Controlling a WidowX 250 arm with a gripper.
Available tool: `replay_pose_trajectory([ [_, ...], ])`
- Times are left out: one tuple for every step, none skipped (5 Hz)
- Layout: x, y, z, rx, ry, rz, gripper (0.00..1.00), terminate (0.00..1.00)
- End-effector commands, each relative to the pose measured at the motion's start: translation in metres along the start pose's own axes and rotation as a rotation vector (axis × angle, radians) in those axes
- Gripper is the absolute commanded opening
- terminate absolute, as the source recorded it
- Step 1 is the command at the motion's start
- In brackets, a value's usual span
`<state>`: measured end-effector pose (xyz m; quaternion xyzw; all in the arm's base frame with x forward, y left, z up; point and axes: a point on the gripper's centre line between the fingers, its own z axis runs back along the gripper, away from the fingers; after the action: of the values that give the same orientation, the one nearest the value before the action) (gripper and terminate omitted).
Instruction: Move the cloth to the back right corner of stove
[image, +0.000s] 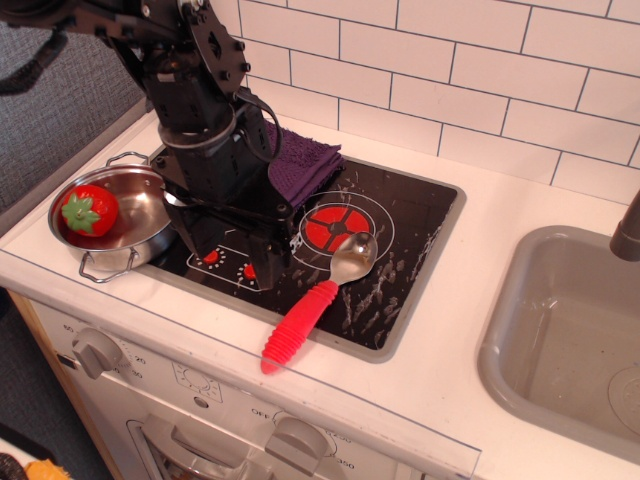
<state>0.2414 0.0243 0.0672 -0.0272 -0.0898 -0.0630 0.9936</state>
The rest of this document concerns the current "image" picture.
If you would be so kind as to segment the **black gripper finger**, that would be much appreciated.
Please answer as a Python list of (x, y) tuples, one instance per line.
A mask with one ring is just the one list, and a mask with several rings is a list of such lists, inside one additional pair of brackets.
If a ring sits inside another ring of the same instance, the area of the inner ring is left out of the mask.
[(259, 288), (272, 289), (290, 266), (292, 255), (289, 245), (264, 232), (251, 232), (248, 250)]
[(167, 213), (184, 244), (200, 258), (209, 255), (230, 228), (227, 207), (168, 204)]

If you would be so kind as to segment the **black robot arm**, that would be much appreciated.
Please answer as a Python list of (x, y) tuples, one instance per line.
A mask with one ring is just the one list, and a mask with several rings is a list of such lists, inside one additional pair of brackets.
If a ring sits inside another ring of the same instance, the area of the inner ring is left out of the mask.
[(183, 242), (204, 257), (236, 229), (258, 286), (274, 286), (291, 258), (294, 213), (270, 179), (283, 134), (267, 128), (276, 116), (243, 84), (245, 46), (209, 2), (5, 1), (1, 19), (51, 31), (33, 61), (2, 82), (5, 95), (30, 89), (70, 32), (109, 46), (158, 116), (167, 153), (151, 166)]

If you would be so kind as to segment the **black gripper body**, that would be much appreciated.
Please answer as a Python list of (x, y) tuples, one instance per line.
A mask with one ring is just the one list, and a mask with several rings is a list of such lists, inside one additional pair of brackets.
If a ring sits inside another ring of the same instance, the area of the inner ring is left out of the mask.
[(165, 206), (227, 207), (229, 229), (248, 248), (251, 232), (289, 243), (293, 207), (269, 180), (277, 142), (269, 137), (264, 107), (233, 102), (202, 109), (191, 102), (157, 108), (166, 147), (157, 172), (165, 182)]

